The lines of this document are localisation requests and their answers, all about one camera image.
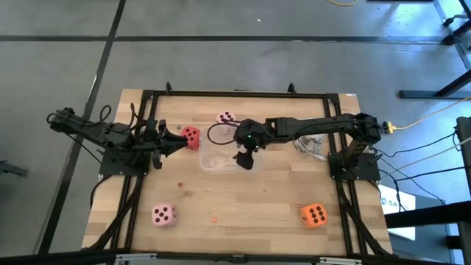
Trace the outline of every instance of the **orange die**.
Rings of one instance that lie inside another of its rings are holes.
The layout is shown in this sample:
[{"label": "orange die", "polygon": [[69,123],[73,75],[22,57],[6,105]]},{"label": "orange die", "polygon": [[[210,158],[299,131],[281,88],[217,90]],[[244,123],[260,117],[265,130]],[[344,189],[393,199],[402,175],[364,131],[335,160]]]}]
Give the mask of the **orange die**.
[{"label": "orange die", "polygon": [[327,211],[320,203],[314,203],[301,208],[302,222],[307,228],[316,228],[327,224]]}]

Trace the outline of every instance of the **die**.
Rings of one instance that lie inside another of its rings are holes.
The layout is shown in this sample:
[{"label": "die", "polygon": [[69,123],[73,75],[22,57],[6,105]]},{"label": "die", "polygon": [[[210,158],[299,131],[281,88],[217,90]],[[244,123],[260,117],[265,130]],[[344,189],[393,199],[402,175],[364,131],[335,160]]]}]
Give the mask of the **die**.
[{"label": "die", "polygon": [[173,225],[177,221],[177,212],[170,203],[156,205],[152,209],[152,222],[155,226]]},{"label": "die", "polygon": [[301,208],[300,212],[302,222],[307,228],[316,228],[327,224],[327,211],[320,203],[305,206]]},{"label": "die", "polygon": [[[234,115],[234,113],[230,112],[229,110],[225,110],[221,112],[220,114],[218,114],[218,116],[216,116],[216,122],[219,124],[229,123],[229,124],[237,125],[235,122],[230,122],[230,121],[235,121],[235,120],[236,120],[236,116]],[[236,128],[230,125],[219,125],[218,129],[219,129],[219,132],[221,133],[231,133]]]},{"label": "die", "polygon": [[198,150],[199,148],[199,130],[195,127],[187,126],[180,133],[181,136],[188,139],[189,149]]}]

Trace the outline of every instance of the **red die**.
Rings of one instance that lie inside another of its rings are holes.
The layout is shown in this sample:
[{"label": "red die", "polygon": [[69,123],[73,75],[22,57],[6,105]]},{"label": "red die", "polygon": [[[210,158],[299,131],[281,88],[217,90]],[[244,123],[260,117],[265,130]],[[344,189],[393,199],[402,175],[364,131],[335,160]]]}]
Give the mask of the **red die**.
[{"label": "red die", "polygon": [[188,138],[188,148],[198,150],[199,130],[195,127],[187,126],[183,128],[181,136]]},{"label": "red die", "polygon": [[177,212],[170,203],[156,205],[152,209],[152,222],[155,226],[173,225],[177,221]]}]

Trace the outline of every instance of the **cable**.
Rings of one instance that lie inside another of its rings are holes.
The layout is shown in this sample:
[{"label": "cable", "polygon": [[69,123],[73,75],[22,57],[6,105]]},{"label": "cable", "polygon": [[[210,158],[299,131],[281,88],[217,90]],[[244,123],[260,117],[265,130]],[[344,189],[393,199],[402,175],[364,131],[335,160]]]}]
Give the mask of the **cable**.
[{"label": "cable", "polygon": [[[391,165],[390,163],[388,163],[388,161],[384,160],[383,158],[380,158],[380,159],[381,159],[384,163],[386,163],[388,166],[391,166],[393,169],[396,169],[393,165]],[[397,172],[400,173],[400,174],[401,174],[402,176],[404,176],[404,177],[408,177],[408,175],[404,174],[404,173],[403,173],[402,171],[400,171],[400,170],[397,170]],[[419,183],[417,183],[414,179],[411,179],[411,180],[412,180],[412,182],[413,182],[417,187],[419,187],[419,188],[420,188],[421,190],[423,190],[425,193],[430,194],[431,196],[437,198],[443,205],[445,205],[445,202],[443,201],[443,199],[440,199],[440,198],[439,198],[438,196],[436,196],[435,194],[433,194],[433,193],[427,191],[426,189],[424,189],[424,188],[423,188],[421,185],[419,185]]]},{"label": "cable", "polygon": [[368,182],[371,183],[371,185],[373,185],[378,190],[378,193],[380,194],[380,199],[381,199],[382,196],[381,196],[380,187],[378,187],[373,180],[368,180]]},{"label": "cable", "polygon": [[444,107],[444,108],[442,108],[441,110],[434,111],[434,112],[428,114],[427,116],[421,118],[420,120],[415,121],[415,122],[413,122],[413,123],[411,123],[411,124],[409,124],[409,125],[407,125],[407,126],[405,126],[405,127],[396,127],[396,126],[393,126],[392,129],[393,129],[393,130],[405,130],[405,129],[408,129],[408,128],[414,126],[415,124],[418,124],[418,123],[424,121],[426,118],[431,117],[431,116],[433,116],[433,115],[435,115],[435,114],[437,114],[437,113],[440,113],[440,112],[442,112],[443,110],[449,109],[450,107],[452,107],[452,106],[454,106],[454,105],[457,105],[457,104],[459,104],[459,103],[462,103],[462,102],[464,102],[464,101],[467,101],[468,99],[471,99],[471,96],[468,96],[467,98],[464,98],[464,99],[462,99],[462,100],[460,100],[460,101],[458,101],[458,102],[455,102],[455,103],[449,105],[448,107]]},{"label": "cable", "polygon": [[208,131],[206,132],[206,135],[207,135],[207,137],[208,137],[208,140],[209,140],[211,143],[216,144],[216,145],[226,145],[226,144],[231,144],[231,143],[235,142],[236,140],[227,141],[227,142],[225,142],[225,143],[218,143],[218,142],[213,141],[213,139],[211,139],[211,137],[209,136],[209,132],[211,131],[211,129],[213,129],[213,128],[216,127],[216,126],[221,126],[221,125],[227,125],[227,126],[237,127],[237,125],[235,125],[235,124],[230,124],[230,123],[213,124],[213,125],[211,125],[211,126],[208,128]]},{"label": "cable", "polygon": [[437,170],[437,171],[434,171],[434,172],[426,172],[426,173],[417,174],[417,175],[412,176],[412,177],[404,177],[404,178],[399,179],[399,180],[397,180],[397,181],[401,181],[401,180],[412,180],[412,179],[414,179],[414,178],[416,178],[416,177],[426,176],[426,175],[429,175],[429,174],[450,172],[450,171],[455,171],[455,170],[459,170],[459,169],[469,169],[469,168],[471,168],[471,166],[459,166],[459,167],[455,167],[455,168],[451,168],[451,169],[442,169],[442,170]]},{"label": "cable", "polygon": [[334,2],[332,0],[327,0],[329,1],[330,3],[336,5],[336,6],[339,6],[339,7],[351,7],[353,6],[354,4],[358,3],[358,0],[355,0],[353,3],[347,3],[347,4],[343,4],[343,3],[337,3],[337,2]]},{"label": "cable", "polygon": [[98,159],[87,147],[85,147],[83,144],[81,144],[79,141],[77,141],[74,137],[66,134],[70,139],[74,140],[76,143],[78,143],[81,147],[83,147],[83,149],[87,150],[87,152],[93,156],[93,158],[95,158],[95,160],[101,165],[102,162],[100,161],[100,159]]},{"label": "cable", "polygon": [[458,147],[456,147],[456,143],[455,143],[455,135],[456,135],[456,132],[457,132],[457,131],[458,131],[458,130],[457,130],[456,127],[455,127],[455,133],[453,133],[453,137],[451,138],[451,141],[453,141],[453,144],[455,145],[456,151],[460,152],[461,149],[458,149]]},{"label": "cable", "polygon": [[[139,121],[139,117],[137,116],[137,114],[135,113],[135,108],[134,108],[134,103],[131,103],[130,104],[130,107],[131,107],[131,122],[130,124],[127,126],[127,128],[123,129],[123,130],[113,130],[112,128],[109,128],[110,131],[113,131],[115,133],[122,133],[122,132],[125,132],[127,130],[131,130],[132,128],[134,127],[131,127],[132,126],[132,123],[134,122],[134,118],[136,117],[138,119],[138,122]],[[85,127],[89,127],[89,126],[95,126],[97,124],[104,124],[105,123],[105,120],[110,116],[111,114],[111,106],[109,105],[105,105],[102,107],[102,109],[100,110],[100,113],[99,113],[99,120],[98,121],[95,121],[95,122],[90,122],[90,123],[84,123],[84,122],[80,122],[80,121],[75,121],[73,119],[70,119],[69,117],[67,116],[62,116],[62,115],[59,115],[57,113],[50,113],[47,117],[46,117],[46,122],[48,124],[51,124],[51,117],[52,116],[58,116],[60,118],[63,118],[67,121],[72,121],[80,126],[85,126]]]},{"label": "cable", "polygon": [[301,158],[310,159],[317,158],[319,160],[325,160],[324,156],[320,154],[320,149],[322,147],[322,139],[324,135],[315,135],[312,136],[301,136],[298,139],[293,141],[294,148],[296,148],[297,153]]},{"label": "cable", "polygon": [[462,142],[459,143],[459,144],[456,144],[455,146],[446,148],[445,150],[443,150],[443,151],[441,151],[441,152],[437,152],[436,154],[429,155],[429,156],[427,156],[426,158],[421,158],[421,159],[416,160],[416,161],[414,161],[414,162],[412,162],[412,163],[408,163],[408,164],[406,164],[406,165],[404,165],[404,166],[401,166],[399,169],[396,169],[396,170],[394,170],[393,172],[389,172],[388,175],[390,175],[390,174],[392,174],[392,173],[395,173],[395,172],[398,172],[400,169],[404,169],[404,168],[406,168],[406,167],[408,167],[408,166],[412,166],[412,165],[414,165],[415,163],[419,163],[419,162],[422,162],[422,161],[427,160],[427,159],[429,159],[429,158],[436,157],[437,155],[440,155],[440,154],[443,154],[444,152],[450,151],[451,149],[453,149],[453,148],[455,148],[455,147],[457,147],[457,146],[461,146],[462,144],[465,144],[465,143],[468,142],[468,141],[471,141],[471,137],[469,137],[468,139],[462,141]]},{"label": "cable", "polygon": [[103,176],[103,178],[95,184],[95,186],[92,188],[91,193],[90,193],[90,208],[93,206],[93,198],[95,197],[95,190],[100,186],[104,181],[109,179],[112,175],[106,175]]},{"label": "cable", "polygon": [[442,141],[442,140],[444,140],[444,139],[446,139],[446,138],[449,138],[449,137],[451,137],[451,136],[454,137],[455,134],[456,134],[456,133],[453,132],[452,134],[447,135],[447,136],[445,136],[445,137],[443,137],[443,138],[440,138],[440,139],[438,139],[438,140],[436,140],[436,141],[434,141],[434,142],[432,142],[432,143],[429,143],[429,144],[426,144],[426,145],[422,145],[422,146],[419,146],[419,147],[416,147],[416,148],[413,148],[413,149],[407,149],[407,150],[397,151],[397,152],[395,152],[395,153],[392,154],[392,155],[388,155],[388,154],[386,154],[384,151],[382,151],[381,149],[378,149],[378,148],[373,147],[373,146],[371,146],[370,149],[371,149],[371,150],[379,151],[379,152],[383,153],[385,156],[387,156],[388,158],[393,158],[395,155],[397,155],[397,154],[399,154],[399,153],[401,153],[401,152],[411,152],[411,151],[415,151],[415,150],[418,150],[418,149],[421,149],[421,148],[424,148],[424,147],[427,147],[427,146],[431,146],[432,144],[436,144],[436,143],[438,143],[438,142],[440,142],[440,141]]},{"label": "cable", "polygon": [[[388,174],[388,172],[385,172],[385,171],[382,170],[382,169],[378,169],[378,170],[379,170],[380,172],[383,172],[383,173]],[[403,204],[401,203],[401,201],[400,201],[399,185],[397,184],[396,179],[395,179],[393,176],[391,176],[391,175],[389,175],[389,176],[392,178],[392,182],[394,183],[394,186],[395,186],[395,188],[396,188],[396,199],[397,199],[397,203],[399,203],[399,212],[400,212],[400,209],[401,209],[401,208],[402,208],[404,211],[407,211],[407,210],[404,208],[404,206],[403,206]]]}]

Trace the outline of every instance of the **yellow cable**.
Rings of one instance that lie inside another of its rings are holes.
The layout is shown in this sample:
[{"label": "yellow cable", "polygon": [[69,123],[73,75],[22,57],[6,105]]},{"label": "yellow cable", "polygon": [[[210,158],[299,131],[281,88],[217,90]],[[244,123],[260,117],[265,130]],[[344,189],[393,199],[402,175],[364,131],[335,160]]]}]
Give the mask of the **yellow cable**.
[{"label": "yellow cable", "polygon": [[332,0],[327,0],[327,1],[329,1],[330,3],[332,3],[334,5],[338,5],[340,7],[351,7],[351,6],[353,6],[354,4],[356,4],[358,2],[358,0],[355,0],[353,3],[342,4],[342,3],[334,2]]},{"label": "yellow cable", "polygon": [[396,127],[396,126],[393,126],[393,129],[394,129],[394,130],[405,130],[405,129],[409,128],[409,127],[414,126],[415,124],[418,124],[418,123],[422,122],[423,120],[425,120],[426,118],[428,118],[428,117],[430,117],[430,116],[432,116],[432,115],[435,115],[435,114],[437,114],[437,113],[439,113],[439,112],[442,112],[443,110],[449,109],[449,108],[451,108],[451,107],[454,106],[454,105],[457,105],[457,104],[459,104],[459,103],[462,103],[463,101],[467,101],[468,99],[471,99],[471,96],[468,96],[468,97],[465,98],[465,99],[462,99],[462,100],[460,100],[460,101],[458,101],[458,102],[455,102],[455,103],[451,104],[451,105],[448,106],[448,107],[444,107],[444,108],[442,108],[441,110],[437,110],[437,111],[435,111],[435,112],[433,112],[433,113],[430,113],[430,114],[428,114],[427,116],[421,118],[420,120],[415,121],[415,122],[413,122],[413,123],[411,123],[411,124],[409,124],[409,125],[407,125],[407,126],[405,126],[405,127]]}]

